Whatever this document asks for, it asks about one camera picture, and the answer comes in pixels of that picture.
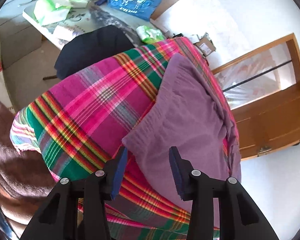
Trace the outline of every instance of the colorful checkered blanket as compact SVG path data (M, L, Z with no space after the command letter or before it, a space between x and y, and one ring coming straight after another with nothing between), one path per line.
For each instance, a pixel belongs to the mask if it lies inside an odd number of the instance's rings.
M182 37L131 49L69 76L16 115L11 141L18 151L41 152L56 181L82 179L102 169L154 105L175 53L190 59L234 121L207 62ZM107 203L106 215L117 240L186 239L190 219L187 211L152 189L132 153L119 195Z

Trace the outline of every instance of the dark folded clothing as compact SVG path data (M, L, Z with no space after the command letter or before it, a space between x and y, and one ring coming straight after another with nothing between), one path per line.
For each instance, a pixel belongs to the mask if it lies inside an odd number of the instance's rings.
M133 49L127 36L113 25L75 37L66 44L54 65L57 77L66 77L105 58Z

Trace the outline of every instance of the cardboard box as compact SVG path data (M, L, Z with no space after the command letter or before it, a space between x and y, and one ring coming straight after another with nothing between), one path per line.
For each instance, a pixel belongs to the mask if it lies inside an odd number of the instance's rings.
M200 50L203 52L203 55L206 57L212 52L216 51L216 47L208 40L207 37L203 37L199 42L195 43Z

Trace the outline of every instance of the silver screw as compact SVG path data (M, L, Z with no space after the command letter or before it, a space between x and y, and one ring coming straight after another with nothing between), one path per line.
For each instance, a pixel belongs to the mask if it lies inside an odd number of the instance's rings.
M228 181L229 181L229 183L231 183L231 184L236 184L236 183L237 183L237 179L234 178L234 177L230 177L230 178L228 179Z
M201 171L193 170L193 171L191 171L191 174L192 174L193 176L200 176L200 175L201 175Z
M68 178L63 178L63 179L60 180L60 183L63 184L63 185L67 184L68 182L69 182Z
M102 177L103 175L105 174L105 172L103 170L100 170L100 171L96 171L95 175L97 177Z

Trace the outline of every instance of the wooden door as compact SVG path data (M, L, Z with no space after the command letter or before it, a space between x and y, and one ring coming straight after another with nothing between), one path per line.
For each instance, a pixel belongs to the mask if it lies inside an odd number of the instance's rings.
M284 66L270 71L277 64ZM247 68L253 71L240 75ZM266 71L270 71L267 75L273 72L272 81L276 81L277 86L259 95L259 98L247 95L247 100L239 106L229 102L239 130L242 159L268 154L300 142L300 51L294 34L243 55L213 72L224 89L229 86L226 81L231 80L231 73L236 82L244 78L253 79L262 87L260 77ZM225 96L230 101L229 95L225 93Z

